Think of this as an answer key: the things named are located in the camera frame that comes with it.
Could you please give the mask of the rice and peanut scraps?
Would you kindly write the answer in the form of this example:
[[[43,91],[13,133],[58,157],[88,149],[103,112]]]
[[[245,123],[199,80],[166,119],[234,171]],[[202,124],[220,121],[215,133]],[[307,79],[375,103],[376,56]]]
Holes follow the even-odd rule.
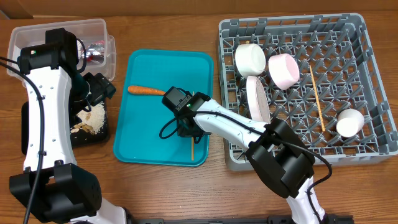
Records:
[[[83,130],[92,135],[100,133],[104,127],[106,117],[104,102],[92,107],[90,112],[81,110],[77,114],[77,117],[81,121],[70,129],[71,134],[77,133],[79,130]]]

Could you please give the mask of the red silver foil wrapper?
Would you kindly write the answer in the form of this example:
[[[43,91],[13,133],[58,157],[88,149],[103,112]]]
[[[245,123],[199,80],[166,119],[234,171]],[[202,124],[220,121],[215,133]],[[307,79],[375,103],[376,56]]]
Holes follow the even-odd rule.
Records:
[[[105,43],[103,40],[94,42],[86,48],[87,62],[101,64],[104,62]]]

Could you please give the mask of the white plate with scraps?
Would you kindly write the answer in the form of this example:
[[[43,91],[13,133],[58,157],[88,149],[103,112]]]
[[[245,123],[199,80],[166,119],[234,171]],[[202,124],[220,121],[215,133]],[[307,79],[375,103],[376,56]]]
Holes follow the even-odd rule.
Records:
[[[246,95],[251,119],[270,123],[271,116],[267,96],[258,77],[249,76],[246,79]]]

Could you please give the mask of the pale green bowl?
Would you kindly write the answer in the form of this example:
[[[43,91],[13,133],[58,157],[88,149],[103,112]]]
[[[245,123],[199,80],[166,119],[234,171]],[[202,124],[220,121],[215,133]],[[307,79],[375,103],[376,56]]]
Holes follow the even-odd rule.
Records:
[[[236,68],[243,78],[258,76],[266,68],[264,51],[257,44],[239,45],[235,52]]]

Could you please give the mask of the pink white bowl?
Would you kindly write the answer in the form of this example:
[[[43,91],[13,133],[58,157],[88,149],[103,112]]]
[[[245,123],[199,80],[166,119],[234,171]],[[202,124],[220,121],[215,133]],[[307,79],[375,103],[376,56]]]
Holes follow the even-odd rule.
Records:
[[[290,54],[271,56],[268,68],[272,81],[281,90],[290,88],[300,79],[299,66]]]

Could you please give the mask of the white paper cup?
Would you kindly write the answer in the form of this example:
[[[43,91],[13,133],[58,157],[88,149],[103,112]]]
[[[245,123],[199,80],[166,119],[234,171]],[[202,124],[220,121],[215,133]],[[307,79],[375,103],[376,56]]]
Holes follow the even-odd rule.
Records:
[[[338,115],[336,131],[345,138],[353,137],[364,126],[364,116],[354,109],[343,110]]]

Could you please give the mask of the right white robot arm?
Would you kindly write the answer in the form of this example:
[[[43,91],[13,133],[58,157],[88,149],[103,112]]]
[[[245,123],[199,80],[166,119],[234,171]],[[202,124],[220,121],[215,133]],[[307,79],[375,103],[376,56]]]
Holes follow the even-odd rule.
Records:
[[[309,151],[281,119],[254,121],[221,106],[210,96],[171,87],[162,103],[174,114],[174,133],[194,142],[217,134],[239,146],[262,183],[287,200],[294,223],[324,223],[325,211],[313,190],[313,165],[317,155]]]

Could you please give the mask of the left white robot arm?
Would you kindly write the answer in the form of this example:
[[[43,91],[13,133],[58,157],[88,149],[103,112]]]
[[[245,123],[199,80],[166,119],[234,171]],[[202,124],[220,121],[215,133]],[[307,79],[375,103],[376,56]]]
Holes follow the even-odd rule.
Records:
[[[115,94],[102,74],[85,72],[80,41],[63,29],[45,43],[21,50],[14,72],[29,97],[29,132],[23,173],[9,179],[25,214],[42,223],[132,223],[132,215],[107,201],[97,177],[76,163],[70,128],[81,111]]]

